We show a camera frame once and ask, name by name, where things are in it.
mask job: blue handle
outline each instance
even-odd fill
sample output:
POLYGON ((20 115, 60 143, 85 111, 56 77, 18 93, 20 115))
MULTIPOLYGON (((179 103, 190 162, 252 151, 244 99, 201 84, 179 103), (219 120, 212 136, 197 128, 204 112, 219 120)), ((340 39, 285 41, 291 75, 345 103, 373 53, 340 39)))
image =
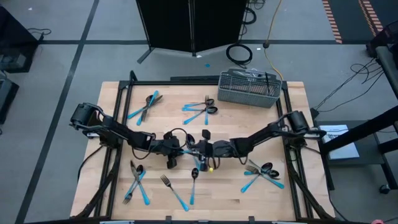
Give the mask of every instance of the blue handle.
POLYGON ((150 102, 148 104, 148 107, 150 107, 152 105, 152 103, 154 102, 154 100, 156 99, 156 96, 159 94, 159 91, 155 91, 154 94, 152 95, 152 98, 150 99, 150 102))
POLYGON ((191 103, 188 105, 184 105, 184 107, 191 107, 191 106, 197 106, 197 105, 201 105, 202 103, 191 103))
POLYGON ((195 157, 192 157, 193 160, 195 161, 195 164, 197 165, 197 169, 200 170, 200 163, 199 161, 197 161, 197 159, 195 157))
POLYGON ((182 108, 182 111, 201 111, 201 109, 182 108))
POLYGON ((243 174, 244 174, 244 175, 253 175, 254 173, 253 173, 253 172, 250 172, 250 171, 244 171, 243 174))
POLYGON ((260 175, 257 175, 255 178, 253 178, 248 184, 246 184, 244 187, 242 187, 241 192, 245 193, 246 190, 250 187, 251 184, 259 177, 260 175))
POLYGON ((139 185, 139 188, 140 188, 140 190, 141 190, 142 196, 144 197, 144 202, 145 202, 145 204, 146 204, 146 205, 149 205, 149 204, 150 204, 150 201, 149 201, 149 198, 148 198, 147 194, 145 193, 144 187, 142 186, 141 183, 138 183, 138 185, 139 185))
POLYGON ((184 208, 184 210, 187 212, 189 211, 189 207, 188 205, 180 198, 180 196, 178 196, 178 194, 173 190, 174 195, 177 197, 177 199, 180 201, 182 207, 184 208))
POLYGON ((133 116, 139 114, 144 108, 141 108, 137 110, 136 112, 131 113, 129 116, 127 116, 127 119, 131 119, 133 116))
MULTIPOLYGON (((146 171, 142 171, 141 175, 139 176, 139 180, 141 181, 142 178, 144 177, 146 171)), ((127 196, 129 195, 130 192, 132 192, 135 188, 137 187, 137 182, 136 180, 134 180, 134 182, 131 184, 129 190, 127 191, 126 195, 124 196, 124 198, 127 198, 127 196)))
POLYGON ((208 120, 208 118, 207 118, 207 107, 206 107, 206 116, 205 116, 205 125, 207 125, 207 124, 209 124, 209 120, 208 120))
MULTIPOLYGON (((155 91, 154 92, 154 94, 152 95, 152 98, 150 99, 150 102, 149 102, 149 104, 148 104, 148 108, 147 108, 147 110, 149 109, 149 107, 152 105, 152 103, 154 102, 154 100, 156 99, 156 96, 159 94, 159 91, 155 91)), ((142 122, 142 114, 141 114, 141 116, 139 117, 139 119, 138 119, 138 121, 137 121, 137 125, 138 126, 140 126, 141 125, 141 122, 142 122)))
POLYGON ((141 125, 141 122, 142 122, 142 114, 141 114, 141 116, 138 118, 137 125, 140 126, 140 125, 141 125))
POLYGON ((191 205, 193 205, 195 203, 195 181, 193 181, 191 200, 189 203, 191 205))
POLYGON ((183 124, 188 124, 189 122, 191 122, 193 119, 195 119, 197 116, 199 116, 199 115, 202 114, 202 113, 203 113, 203 110, 202 110, 200 113, 198 113, 198 114, 194 115, 193 117, 191 117, 190 119, 186 119, 186 120, 183 122, 183 124))
POLYGON ((266 174, 262 174, 263 178, 271 181, 271 183, 275 184, 276 186, 278 186, 280 189, 284 189, 285 185, 283 185, 282 183, 279 183, 276 180, 273 180, 272 178, 270 178, 269 176, 267 176, 266 174))

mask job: black floor stripe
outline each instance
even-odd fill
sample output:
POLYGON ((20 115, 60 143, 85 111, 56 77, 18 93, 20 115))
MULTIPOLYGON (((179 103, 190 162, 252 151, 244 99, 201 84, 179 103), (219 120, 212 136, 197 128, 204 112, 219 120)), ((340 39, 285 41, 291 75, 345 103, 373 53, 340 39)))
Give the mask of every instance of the black floor stripe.
MULTIPOLYGON (((81 40, 86 40, 86 38, 87 38, 88 31, 90 30, 91 23, 93 22, 94 15, 95 15, 96 9, 98 7, 99 1, 100 0, 94 0, 93 6, 91 7, 90 15, 88 16, 88 20, 86 22, 85 29, 83 31, 83 34, 81 35, 81 40)), ((37 160, 35 170, 33 171, 33 175, 32 175, 32 178, 30 179, 28 188, 26 190, 24 200, 22 201, 22 205, 19 209, 18 216, 17 216, 16 222, 15 222, 16 224, 20 224, 25 221, 25 217, 27 215, 30 203, 32 201, 34 192, 36 190, 36 186, 39 183, 40 175, 42 173, 45 160, 49 153, 50 145, 51 145, 52 139, 54 137, 55 130, 57 128, 59 119, 61 117, 61 112, 63 110, 65 100, 67 99, 70 85, 72 83, 73 76, 75 75, 75 71, 76 71, 77 65, 79 63, 79 59, 80 59, 81 53, 83 51, 83 48, 84 48, 84 44, 82 42, 80 42, 80 44, 77 47, 75 57, 72 60, 72 64, 70 66, 67 79, 63 86, 63 89, 62 89, 62 92, 60 95, 60 99, 59 99, 57 107, 55 109, 54 116, 51 120, 49 131, 47 132, 47 135, 45 137, 44 145, 40 152, 39 159, 37 160)))

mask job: gray carpet floor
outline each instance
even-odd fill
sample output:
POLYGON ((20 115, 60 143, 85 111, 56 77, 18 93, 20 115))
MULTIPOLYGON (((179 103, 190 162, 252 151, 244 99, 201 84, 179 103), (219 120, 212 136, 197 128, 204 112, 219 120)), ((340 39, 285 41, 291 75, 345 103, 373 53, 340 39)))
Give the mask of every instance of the gray carpet floor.
MULTIPOLYGON (((80 40, 94 0, 0 0, 26 28, 49 28, 45 40, 80 40)), ((264 39, 277 0, 267 0, 257 11, 257 22, 248 26, 243 39, 264 39)), ((145 33, 133 0, 99 0, 88 40, 144 40, 145 33)), ((284 0, 275 19, 272 40, 333 40, 321 1, 284 0)), ((253 60, 248 66, 270 72, 259 44, 249 44, 253 60)), ((20 89, 0 136, 0 223, 14 223, 37 159, 49 131, 65 80, 70 73, 78 46, 41 45, 29 73, 10 74, 20 89)), ((137 59, 146 45, 84 45, 65 101, 50 150, 34 192, 25 222, 68 218, 76 190, 76 174, 83 160, 87 139, 68 126, 76 105, 96 103, 105 81, 127 80, 134 70, 139 80, 169 80, 176 76, 217 75, 236 67, 225 56, 226 47, 200 52, 201 58, 169 50, 155 49, 141 64, 137 59)), ((247 52, 234 49, 236 58, 247 52)), ((353 63, 367 63, 363 45, 275 44, 268 54, 287 81, 303 81, 310 106, 316 106, 353 73, 353 63)), ((366 91, 358 75, 323 105, 332 108, 366 91)), ((365 96, 322 113, 318 120, 371 119, 397 104, 389 83, 382 76, 365 96)), ((395 133, 379 133, 381 141, 395 133)), ((398 177, 398 152, 387 154, 398 177)), ((331 198, 349 220, 371 222, 397 215, 398 192, 381 195, 386 184, 380 166, 331 169, 336 190, 331 198)))

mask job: metal table frame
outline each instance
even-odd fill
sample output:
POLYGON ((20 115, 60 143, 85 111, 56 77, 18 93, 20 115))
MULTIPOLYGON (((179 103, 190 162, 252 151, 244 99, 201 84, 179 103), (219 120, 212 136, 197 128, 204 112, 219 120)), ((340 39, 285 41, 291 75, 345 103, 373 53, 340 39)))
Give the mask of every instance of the metal table frame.
MULTIPOLYGON (((218 85, 218 80, 187 80, 187 81, 138 81, 134 72, 130 72, 130 80, 128 81, 119 81, 119 86, 118 86, 118 94, 116 96, 116 102, 114 106, 114 113, 113 113, 113 118, 117 119, 119 115, 119 110, 121 106, 121 98, 122 98, 122 93, 124 90, 127 90, 127 95, 126 95, 126 100, 124 104, 124 109, 123 109, 123 120, 122 124, 127 123, 127 113, 129 111, 129 105, 131 101, 131 93, 132 93, 132 88, 134 85, 218 85)), ((282 84, 282 91, 284 93, 284 98, 285 98, 285 104, 287 108, 287 112, 292 111, 292 105, 290 103, 290 96, 289 96, 289 91, 287 88, 287 82, 283 81, 282 84)), ((280 102, 280 99, 278 99, 276 103, 277 107, 277 112, 278 116, 283 115, 283 110, 282 110, 282 103, 280 102)), ((284 145, 284 151, 285 151, 285 160, 286 163, 292 163, 292 156, 290 154, 290 149, 288 147, 288 142, 286 138, 282 138, 282 142, 284 145)), ((113 211, 113 203, 114 203, 114 196, 116 193, 116 184, 118 180, 118 172, 119 172, 119 167, 120 167, 120 158, 121 158, 121 153, 122 153, 122 147, 123 144, 120 144, 119 147, 115 149, 107 148, 106 149, 106 154, 105 154, 105 159, 104 159, 104 164, 103 164, 103 170, 101 174, 101 179, 99 183, 99 190, 95 195, 102 195, 101 198, 98 200, 96 203, 96 207, 94 210, 94 215, 93 217, 71 217, 70 219, 67 220, 54 220, 54 221, 48 221, 48 222, 37 222, 36 224, 39 223, 47 223, 47 224, 61 224, 61 223, 95 223, 99 224, 100 222, 103 221, 110 221, 112 217, 112 211, 113 211), (116 151, 115 156, 114 156, 114 165, 110 172, 107 174, 107 170, 109 170, 109 164, 111 162, 112 158, 112 152, 116 151), (108 188, 109 184, 109 176, 110 173, 113 172, 113 178, 111 179, 110 183, 110 191, 109 191, 109 198, 108 198, 108 203, 106 206, 106 213, 105 216, 101 216, 101 209, 102 209, 102 201, 103 201, 103 193, 105 189, 108 188)), ((292 194, 292 203, 293 203, 293 208, 294 208, 294 215, 296 222, 301 222, 301 223, 350 223, 350 224, 355 224, 355 222, 344 222, 344 221, 339 221, 339 220, 334 220, 331 219, 327 213, 321 217, 322 219, 314 218, 313 212, 312 212, 312 206, 310 204, 310 200, 315 201, 315 198, 313 195, 309 192, 309 190, 306 190, 308 194, 310 194, 309 197, 304 197, 304 204, 305 204, 305 211, 307 216, 303 217, 301 215, 300 211, 300 204, 299 204, 299 197, 297 194, 297 188, 296 185, 301 185, 305 186, 307 188, 307 181, 305 179, 305 171, 303 168, 303 161, 302 157, 300 155, 300 151, 294 151, 295 153, 295 158, 297 158, 296 163, 297 163, 297 169, 298 169, 298 174, 299 178, 301 180, 301 183, 297 183, 297 181, 294 181, 294 178, 290 173, 289 174, 289 184, 290 184, 290 190, 292 194)), ((227 222, 222 222, 222 221, 211 221, 211 220, 198 220, 198 221, 185 221, 185 220, 178 220, 178 221, 172 221, 171 216, 166 216, 165 220, 134 220, 133 222, 131 220, 129 221, 123 221, 120 220, 119 222, 116 222, 115 224, 125 224, 125 223, 137 223, 137 224, 146 224, 146 223, 179 223, 179 224, 191 224, 191 223, 208 223, 208 224, 219 224, 219 223, 229 223, 229 224, 243 224, 243 223, 250 223, 250 224, 255 224, 255 223, 275 223, 272 221, 255 221, 254 217, 248 217, 247 221, 227 221, 227 222)))

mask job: knife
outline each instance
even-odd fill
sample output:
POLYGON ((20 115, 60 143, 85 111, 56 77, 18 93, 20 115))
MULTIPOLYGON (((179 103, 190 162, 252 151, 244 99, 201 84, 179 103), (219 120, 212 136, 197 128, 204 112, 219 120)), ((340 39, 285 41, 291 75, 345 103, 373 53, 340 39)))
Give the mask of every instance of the knife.
POLYGON ((141 121, 145 121, 145 117, 147 116, 148 109, 150 108, 150 106, 152 106, 152 103, 154 102, 154 100, 156 99, 158 94, 159 94, 159 92, 156 90, 155 93, 152 95, 152 99, 150 100, 150 102, 148 104, 148 108, 146 110, 144 110, 141 114, 141 121))
POLYGON ((134 175, 134 178, 138 182, 139 189, 141 190, 142 197, 144 198, 144 203, 146 205, 149 205, 150 204, 149 198, 148 198, 147 194, 145 193, 145 190, 144 190, 144 188, 143 188, 143 186, 141 184, 141 181, 139 179, 139 175, 137 173, 137 169, 136 169, 136 167, 135 167, 135 165, 134 165, 134 163, 132 161, 130 161, 130 169, 131 169, 132 174, 134 175))

